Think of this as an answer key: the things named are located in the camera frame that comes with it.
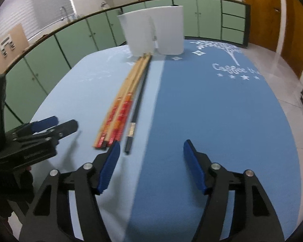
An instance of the window blind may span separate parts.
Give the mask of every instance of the window blind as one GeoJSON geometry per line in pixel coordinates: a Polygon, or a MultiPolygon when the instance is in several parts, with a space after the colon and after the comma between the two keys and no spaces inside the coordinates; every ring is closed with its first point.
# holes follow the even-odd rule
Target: window blind
{"type": "Polygon", "coordinates": [[[46,27],[65,17],[60,8],[64,6],[67,14],[74,14],[70,0],[5,0],[0,7],[0,37],[21,23],[27,39],[46,27]]]}

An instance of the white tree print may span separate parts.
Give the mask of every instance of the white tree print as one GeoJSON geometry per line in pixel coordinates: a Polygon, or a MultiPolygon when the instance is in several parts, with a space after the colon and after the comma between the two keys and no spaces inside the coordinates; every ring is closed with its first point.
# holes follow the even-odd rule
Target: white tree print
{"type": "Polygon", "coordinates": [[[237,60],[234,56],[234,52],[241,53],[241,51],[240,51],[239,47],[237,47],[235,45],[232,45],[229,43],[221,43],[221,42],[214,42],[214,41],[201,41],[201,40],[198,40],[195,42],[190,42],[190,43],[195,43],[196,47],[199,50],[203,49],[205,47],[215,47],[215,48],[222,49],[231,56],[231,58],[235,61],[236,65],[240,66],[240,64],[237,62],[237,60]]]}

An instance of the black chopstick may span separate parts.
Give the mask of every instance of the black chopstick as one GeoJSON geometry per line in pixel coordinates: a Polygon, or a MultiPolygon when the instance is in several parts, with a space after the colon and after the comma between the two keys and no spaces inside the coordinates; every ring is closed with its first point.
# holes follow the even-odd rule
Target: black chopstick
{"type": "Polygon", "coordinates": [[[144,80],[142,81],[141,84],[141,88],[140,88],[140,92],[139,92],[139,96],[136,102],[136,106],[135,106],[135,111],[133,113],[133,118],[132,121],[130,123],[130,129],[127,135],[127,140],[126,140],[126,147],[125,147],[125,152],[127,154],[130,154],[130,150],[131,150],[131,146],[133,144],[133,137],[135,134],[135,128],[136,128],[136,123],[138,120],[138,115],[139,115],[139,110],[140,110],[140,105],[141,105],[141,99],[142,96],[144,94],[145,91],[145,84],[146,84],[146,80],[147,80],[147,76],[148,76],[148,72],[149,72],[149,66],[150,66],[150,62],[153,56],[150,57],[148,65],[146,67],[145,73],[144,73],[144,80]]]}

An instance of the metal screw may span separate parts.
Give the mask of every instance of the metal screw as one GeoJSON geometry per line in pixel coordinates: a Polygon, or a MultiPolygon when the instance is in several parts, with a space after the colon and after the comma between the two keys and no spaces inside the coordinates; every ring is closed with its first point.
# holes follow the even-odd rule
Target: metal screw
{"type": "Polygon", "coordinates": [[[85,169],[85,170],[89,170],[89,169],[91,169],[92,168],[92,164],[91,163],[85,163],[84,165],[83,165],[83,168],[85,169]]]}
{"type": "Polygon", "coordinates": [[[251,170],[247,170],[247,171],[246,171],[246,175],[247,175],[247,176],[253,176],[253,175],[254,175],[254,172],[251,171],[251,170]]]}
{"type": "Polygon", "coordinates": [[[213,163],[211,165],[211,168],[214,169],[214,170],[219,170],[221,168],[221,166],[218,163],[213,163]]]}
{"type": "Polygon", "coordinates": [[[51,172],[49,172],[49,174],[51,176],[56,176],[58,174],[58,170],[57,169],[53,169],[51,172]]]}

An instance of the light blue tablecloth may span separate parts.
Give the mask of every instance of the light blue tablecloth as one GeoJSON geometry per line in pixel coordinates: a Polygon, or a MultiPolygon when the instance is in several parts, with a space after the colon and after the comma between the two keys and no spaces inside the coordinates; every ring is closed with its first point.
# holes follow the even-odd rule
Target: light blue tablecloth
{"type": "MultiPolygon", "coordinates": [[[[188,40],[184,46],[182,55],[153,57],[132,153],[121,153],[109,188],[97,197],[111,240],[191,241],[206,197],[183,160],[188,138],[228,170],[253,169],[288,237],[297,221],[301,178],[283,110],[238,48],[188,40]]],[[[135,60],[127,46],[93,53],[49,94],[33,121],[55,115],[61,123],[77,120],[79,129],[60,141],[57,156],[33,166],[37,188],[51,169],[73,171],[101,153],[92,144],[135,60]]],[[[70,204],[75,235],[82,238],[73,192],[70,204]]]]}

